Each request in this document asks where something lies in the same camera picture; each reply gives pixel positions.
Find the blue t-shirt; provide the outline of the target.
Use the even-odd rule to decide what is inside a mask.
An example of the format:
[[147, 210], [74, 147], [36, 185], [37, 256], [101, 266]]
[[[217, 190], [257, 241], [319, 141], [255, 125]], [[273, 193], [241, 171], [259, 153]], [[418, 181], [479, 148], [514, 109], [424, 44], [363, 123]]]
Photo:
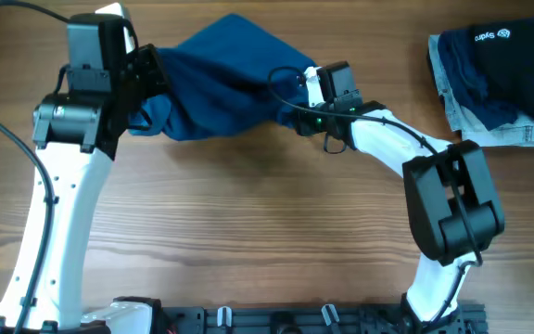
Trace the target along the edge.
[[308, 94], [299, 76], [314, 61], [237, 14], [158, 51], [170, 92], [143, 102], [132, 135], [177, 141], [235, 136], [266, 122], [292, 128]]

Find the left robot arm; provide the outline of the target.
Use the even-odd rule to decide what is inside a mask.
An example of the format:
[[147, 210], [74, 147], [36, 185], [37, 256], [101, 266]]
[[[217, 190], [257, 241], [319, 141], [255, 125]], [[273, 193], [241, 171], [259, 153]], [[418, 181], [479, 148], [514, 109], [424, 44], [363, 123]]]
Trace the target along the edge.
[[33, 113], [32, 141], [44, 166], [34, 176], [19, 257], [2, 301], [0, 328], [22, 333], [78, 329], [83, 262], [95, 206], [119, 138], [168, 79], [153, 45], [140, 46], [123, 11], [105, 7], [67, 25], [67, 92]]

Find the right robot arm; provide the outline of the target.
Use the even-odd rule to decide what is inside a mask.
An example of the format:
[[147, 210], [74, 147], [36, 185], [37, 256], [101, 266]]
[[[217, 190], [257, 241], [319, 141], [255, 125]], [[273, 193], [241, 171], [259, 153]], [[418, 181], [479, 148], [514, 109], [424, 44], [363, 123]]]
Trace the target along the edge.
[[308, 96], [297, 106], [297, 131], [323, 133], [370, 155], [401, 177], [408, 222], [421, 252], [412, 285], [402, 297], [403, 331], [425, 333], [455, 320], [469, 270], [483, 265], [505, 217], [482, 148], [426, 135], [386, 106], [365, 102], [350, 65], [338, 62], [298, 72]]

